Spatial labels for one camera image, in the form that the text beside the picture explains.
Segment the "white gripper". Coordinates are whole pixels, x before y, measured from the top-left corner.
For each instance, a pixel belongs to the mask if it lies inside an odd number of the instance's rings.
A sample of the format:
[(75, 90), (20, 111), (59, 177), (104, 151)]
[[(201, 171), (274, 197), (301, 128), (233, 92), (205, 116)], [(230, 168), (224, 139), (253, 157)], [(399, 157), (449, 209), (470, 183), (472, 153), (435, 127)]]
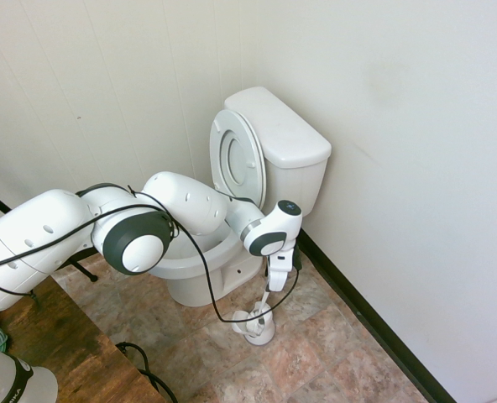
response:
[(292, 244), (288, 249), (281, 250), (268, 257), (268, 275), (266, 276), (265, 290), (282, 291), (288, 274), (293, 269), (295, 245)]

